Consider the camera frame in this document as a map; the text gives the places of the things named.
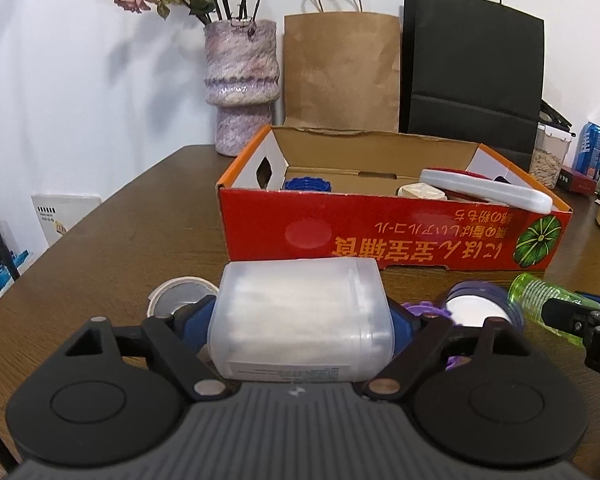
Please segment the red cardboard box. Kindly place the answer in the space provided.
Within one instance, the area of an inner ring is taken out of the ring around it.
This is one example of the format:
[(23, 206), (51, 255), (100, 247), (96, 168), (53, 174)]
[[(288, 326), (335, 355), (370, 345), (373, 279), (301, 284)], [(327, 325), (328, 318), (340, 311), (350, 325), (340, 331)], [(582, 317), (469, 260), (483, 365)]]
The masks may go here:
[[(486, 145), (378, 131), (265, 127), (218, 182), (227, 252), (234, 261), (372, 258), (388, 266), (454, 271), (543, 270), (572, 216), (552, 196), (549, 214), (468, 195), (396, 195), (423, 169), (451, 170), (539, 191), (535, 178)], [(328, 193), (287, 191), (318, 177)]]

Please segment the purple ceramic vase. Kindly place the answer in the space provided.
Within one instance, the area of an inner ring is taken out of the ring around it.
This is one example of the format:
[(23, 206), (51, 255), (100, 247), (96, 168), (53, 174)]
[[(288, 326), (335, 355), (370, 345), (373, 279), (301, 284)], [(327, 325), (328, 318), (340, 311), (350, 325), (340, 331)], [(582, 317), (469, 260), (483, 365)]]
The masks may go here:
[(206, 101), (216, 108), (214, 144), (236, 156), (273, 119), (280, 96), (277, 27), (271, 20), (225, 20), (204, 28)]

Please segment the black paper bag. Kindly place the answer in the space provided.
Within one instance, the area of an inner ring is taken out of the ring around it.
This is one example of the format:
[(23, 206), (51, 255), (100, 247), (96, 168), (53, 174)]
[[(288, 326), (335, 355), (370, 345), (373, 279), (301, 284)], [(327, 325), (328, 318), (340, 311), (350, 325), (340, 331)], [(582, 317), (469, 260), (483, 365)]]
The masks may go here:
[(544, 23), (501, 0), (404, 0), (399, 130), (486, 144), (530, 166)]

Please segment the dark red small box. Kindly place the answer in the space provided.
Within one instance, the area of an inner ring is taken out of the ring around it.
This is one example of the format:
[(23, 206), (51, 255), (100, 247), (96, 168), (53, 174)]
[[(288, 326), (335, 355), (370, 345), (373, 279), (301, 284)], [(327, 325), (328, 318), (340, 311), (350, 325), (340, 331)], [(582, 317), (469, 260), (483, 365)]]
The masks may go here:
[(595, 193), (597, 182), (586, 174), (562, 166), (560, 170), (557, 186), (564, 191), (572, 194), (591, 196)]

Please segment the translucent plastic container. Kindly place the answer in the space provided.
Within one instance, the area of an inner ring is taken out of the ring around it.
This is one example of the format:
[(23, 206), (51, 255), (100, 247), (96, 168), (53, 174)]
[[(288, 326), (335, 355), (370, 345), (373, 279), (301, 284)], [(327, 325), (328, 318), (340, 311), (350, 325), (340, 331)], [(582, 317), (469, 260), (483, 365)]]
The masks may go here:
[(208, 329), (212, 362), (243, 382), (362, 382), (396, 336), (370, 258), (243, 261), (222, 274)]

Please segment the blue ridged bottle cap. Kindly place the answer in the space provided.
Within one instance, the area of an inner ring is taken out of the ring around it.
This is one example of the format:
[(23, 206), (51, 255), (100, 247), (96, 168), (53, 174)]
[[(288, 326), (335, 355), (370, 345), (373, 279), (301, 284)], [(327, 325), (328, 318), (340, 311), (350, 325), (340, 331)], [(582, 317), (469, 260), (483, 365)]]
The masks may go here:
[(294, 177), (284, 182), (283, 189), (328, 193), (332, 190), (332, 185), (329, 181), (318, 177)]

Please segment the clear seed container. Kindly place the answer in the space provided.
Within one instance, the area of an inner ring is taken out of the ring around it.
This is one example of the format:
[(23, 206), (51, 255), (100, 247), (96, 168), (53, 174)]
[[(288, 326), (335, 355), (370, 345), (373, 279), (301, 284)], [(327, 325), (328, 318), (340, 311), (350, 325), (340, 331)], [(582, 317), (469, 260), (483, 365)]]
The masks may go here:
[(575, 136), (571, 131), (571, 122), (543, 101), (529, 174), (546, 188), (554, 188)]

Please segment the blue drink can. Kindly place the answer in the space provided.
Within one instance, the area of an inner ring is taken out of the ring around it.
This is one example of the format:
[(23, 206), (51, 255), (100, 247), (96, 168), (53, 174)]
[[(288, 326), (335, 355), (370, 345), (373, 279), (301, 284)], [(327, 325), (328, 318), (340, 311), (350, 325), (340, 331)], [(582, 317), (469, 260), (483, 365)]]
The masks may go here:
[(572, 168), (594, 181), (600, 176), (600, 126), (594, 122), (588, 122), (581, 131)]

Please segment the purple ridged bottle cap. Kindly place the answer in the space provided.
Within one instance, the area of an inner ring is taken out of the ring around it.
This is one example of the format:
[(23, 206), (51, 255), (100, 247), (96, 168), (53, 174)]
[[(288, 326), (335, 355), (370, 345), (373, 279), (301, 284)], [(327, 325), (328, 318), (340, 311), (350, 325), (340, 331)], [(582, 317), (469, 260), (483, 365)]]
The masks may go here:
[[(406, 302), (402, 304), (405, 310), (411, 315), (414, 316), (443, 316), (444, 318), (449, 318), (452, 322), (453, 315), (449, 310), (445, 308), (435, 307), (430, 301), (423, 301), (419, 304), (409, 304)], [(471, 361), (470, 356), (450, 356), (448, 359), (448, 364), (446, 364), (446, 370), (452, 370), (452, 368), (460, 367), (462, 365), (468, 364)]]

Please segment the white booklet against wall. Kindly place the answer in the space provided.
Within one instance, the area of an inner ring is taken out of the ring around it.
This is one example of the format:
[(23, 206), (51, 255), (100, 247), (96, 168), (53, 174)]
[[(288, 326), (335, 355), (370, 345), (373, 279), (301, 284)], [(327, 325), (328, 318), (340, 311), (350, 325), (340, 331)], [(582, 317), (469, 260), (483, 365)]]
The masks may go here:
[(48, 246), (102, 203), (93, 195), (33, 194), (31, 200)]

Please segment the brown paper bag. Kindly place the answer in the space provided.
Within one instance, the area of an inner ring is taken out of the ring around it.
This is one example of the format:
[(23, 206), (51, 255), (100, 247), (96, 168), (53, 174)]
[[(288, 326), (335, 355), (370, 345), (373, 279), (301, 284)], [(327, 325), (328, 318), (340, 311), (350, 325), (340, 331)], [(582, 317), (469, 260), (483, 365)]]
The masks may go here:
[(335, 130), (399, 129), (401, 29), (395, 15), (325, 11), (287, 15), (285, 124)]

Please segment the green spray bottle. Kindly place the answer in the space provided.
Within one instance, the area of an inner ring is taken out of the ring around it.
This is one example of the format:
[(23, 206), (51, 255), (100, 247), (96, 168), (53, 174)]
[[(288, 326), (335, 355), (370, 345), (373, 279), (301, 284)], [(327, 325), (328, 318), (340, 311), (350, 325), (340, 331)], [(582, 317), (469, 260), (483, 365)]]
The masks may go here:
[(600, 304), (597, 301), (588, 299), (576, 292), (570, 292), (560, 286), (547, 283), (529, 273), (519, 274), (512, 281), (508, 290), (508, 299), (513, 304), (521, 307), (521, 310), (524, 311), (524, 315), (527, 318), (530, 318), (531, 321), (542, 325), (552, 334), (568, 340), (570, 344), (574, 344), (577, 347), (582, 347), (580, 338), (569, 335), (563, 330), (556, 330), (556, 328), (548, 326), (542, 320), (542, 309), (544, 304), (547, 300), (558, 299), (567, 301), (570, 304), (577, 304), (578, 306), (585, 307), (586, 310), (600, 310)]

